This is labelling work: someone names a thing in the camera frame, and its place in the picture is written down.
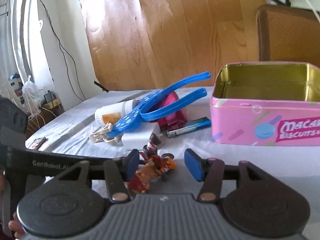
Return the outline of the blue lighter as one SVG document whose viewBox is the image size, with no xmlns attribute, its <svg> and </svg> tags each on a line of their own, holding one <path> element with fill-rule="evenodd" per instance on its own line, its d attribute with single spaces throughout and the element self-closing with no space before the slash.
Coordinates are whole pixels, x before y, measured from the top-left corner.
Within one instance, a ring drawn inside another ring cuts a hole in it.
<svg viewBox="0 0 320 240">
<path fill-rule="evenodd" d="M 178 137 L 183 134 L 205 129 L 211 126 L 211 121 L 207 117 L 199 118 L 187 122 L 184 127 L 166 131 L 165 134 L 168 138 Z"/>
</svg>

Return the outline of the wooden headboard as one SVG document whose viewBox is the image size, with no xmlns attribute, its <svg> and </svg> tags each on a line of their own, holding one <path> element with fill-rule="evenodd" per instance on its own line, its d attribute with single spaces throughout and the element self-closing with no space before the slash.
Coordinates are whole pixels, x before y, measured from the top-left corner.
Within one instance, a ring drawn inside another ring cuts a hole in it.
<svg viewBox="0 0 320 240">
<path fill-rule="evenodd" d="M 89 51 L 109 90 L 165 88 L 232 62 L 258 60 L 266 0 L 81 0 Z"/>
</svg>

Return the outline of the brown chair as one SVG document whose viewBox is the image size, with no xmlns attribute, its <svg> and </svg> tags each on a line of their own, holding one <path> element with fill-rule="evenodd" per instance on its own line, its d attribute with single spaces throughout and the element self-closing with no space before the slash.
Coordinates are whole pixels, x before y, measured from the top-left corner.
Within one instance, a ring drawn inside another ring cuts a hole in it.
<svg viewBox="0 0 320 240">
<path fill-rule="evenodd" d="M 319 22 L 312 11 L 266 4 L 257 10 L 256 23 L 260 61 L 319 66 Z"/>
</svg>

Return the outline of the blue polka dot bow headband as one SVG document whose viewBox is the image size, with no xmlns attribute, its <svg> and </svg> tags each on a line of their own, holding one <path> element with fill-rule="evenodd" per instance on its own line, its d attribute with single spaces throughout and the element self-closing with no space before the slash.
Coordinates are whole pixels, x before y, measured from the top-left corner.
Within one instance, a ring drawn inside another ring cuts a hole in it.
<svg viewBox="0 0 320 240">
<path fill-rule="evenodd" d="M 193 102 L 207 95 L 205 88 L 199 88 L 173 103 L 168 104 L 167 106 L 155 109 L 155 107 L 158 106 L 170 93 L 177 89 L 191 83 L 208 80 L 210 78 L 210 72 L 196 74 L 182 79 L 165 89 L 157 90 L 145 96 L 129 114 L 119 119 L 113 125 L 112 131 L 107 133 L 107 135 L 109 137 L 117 137 L 125 132 L 131 132 L 137 129 L 144 121 L 155 121 L 189 106 Z"/>
</svg>

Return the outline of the white pill bottle orange label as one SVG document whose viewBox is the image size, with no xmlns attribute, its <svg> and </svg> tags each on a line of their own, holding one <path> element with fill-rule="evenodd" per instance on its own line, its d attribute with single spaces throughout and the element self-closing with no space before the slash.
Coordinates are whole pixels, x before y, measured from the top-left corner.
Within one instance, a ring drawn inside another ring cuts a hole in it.
<svg viewBox="0 0 320 240">
<path fill-rule="evenodd" d="M 137 105 L 138 101 L 133 99 L 103 106 L 95 111 L 95 122 L 98 126 L 105 126 L 108 123 L 114 124 L 119 119 L 129 114 Z"/>
</svg>

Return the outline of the red brown figurine keychain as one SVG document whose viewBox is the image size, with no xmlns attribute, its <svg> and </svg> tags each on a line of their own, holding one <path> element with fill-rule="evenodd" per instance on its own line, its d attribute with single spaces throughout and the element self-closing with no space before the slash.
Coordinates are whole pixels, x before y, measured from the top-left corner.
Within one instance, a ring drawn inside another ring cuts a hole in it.
<svg viewBox="0 0 320 240">
<path fill-rule="evenodd" d="M 177 167 L 172 153 L 158 154 L 158 146 L 162 143 L 155 133 L 152 133 L 146 145 L 139 152 L 140 165 L 132 179 L 126 183 L 134 194 L 147 193 L 150 184 L 158 179 L 166 181 L 171 171 Z"/>
</svg>

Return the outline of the pink macaron biscuit tin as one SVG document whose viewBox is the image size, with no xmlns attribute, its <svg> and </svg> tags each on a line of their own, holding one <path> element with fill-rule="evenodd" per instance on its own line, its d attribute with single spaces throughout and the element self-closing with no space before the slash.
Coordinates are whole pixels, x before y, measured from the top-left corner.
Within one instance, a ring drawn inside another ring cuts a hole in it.
<svg viewBox="0 0 320 240">
<path fill-rule="evenodd" d="M 210 100 L 215 142 L 319 146 L 319 67 L 261 61 L 225 65 Z"/>
</svg>

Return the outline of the white power adapter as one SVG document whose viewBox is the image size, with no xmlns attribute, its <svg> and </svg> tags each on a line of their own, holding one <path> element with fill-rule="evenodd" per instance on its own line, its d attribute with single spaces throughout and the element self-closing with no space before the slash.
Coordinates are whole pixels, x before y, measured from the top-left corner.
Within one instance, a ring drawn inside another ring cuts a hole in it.
<svg viewBox="0 0 320 240">
<path fill-rule="evenodd" d="M 152 135 L 159 134 L 160 127 L 157 122 L 143 122 L 137 129 L 125 132 L 121 137 L 121 142 L 126 150 L 142 150 Z"/>
</svg>

